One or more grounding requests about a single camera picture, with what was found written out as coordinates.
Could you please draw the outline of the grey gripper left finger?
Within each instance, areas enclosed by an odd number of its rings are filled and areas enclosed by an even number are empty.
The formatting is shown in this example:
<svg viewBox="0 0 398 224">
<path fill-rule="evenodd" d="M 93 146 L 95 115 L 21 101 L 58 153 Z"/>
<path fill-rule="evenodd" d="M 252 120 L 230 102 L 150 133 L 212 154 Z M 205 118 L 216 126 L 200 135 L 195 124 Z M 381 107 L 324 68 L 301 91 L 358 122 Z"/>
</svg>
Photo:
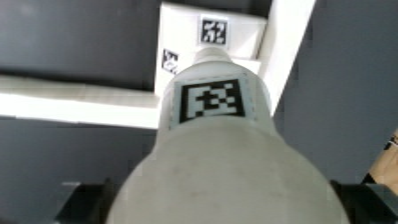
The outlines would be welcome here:
<svg viewBox="0 0 398 224">
<path fill-rule="evenodd" d="M 77 183 L 53 216 L 53 224 L 104 224 L 115 185 L 106 179 L 101 183 Z"/>
</svg>

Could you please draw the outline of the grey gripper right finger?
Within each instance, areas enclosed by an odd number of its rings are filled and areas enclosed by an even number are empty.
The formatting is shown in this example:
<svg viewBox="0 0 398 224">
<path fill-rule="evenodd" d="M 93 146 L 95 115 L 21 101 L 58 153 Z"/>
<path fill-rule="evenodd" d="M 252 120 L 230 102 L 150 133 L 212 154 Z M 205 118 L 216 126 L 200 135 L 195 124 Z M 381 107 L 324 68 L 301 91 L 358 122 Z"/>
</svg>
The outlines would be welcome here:
<svg viewBox="0 0 398 224">
<path fill-rule="evenodd" d="M 381 184 L 330 182 L 349 224 L 398 224 L 398 195 Z"/>
</svg>

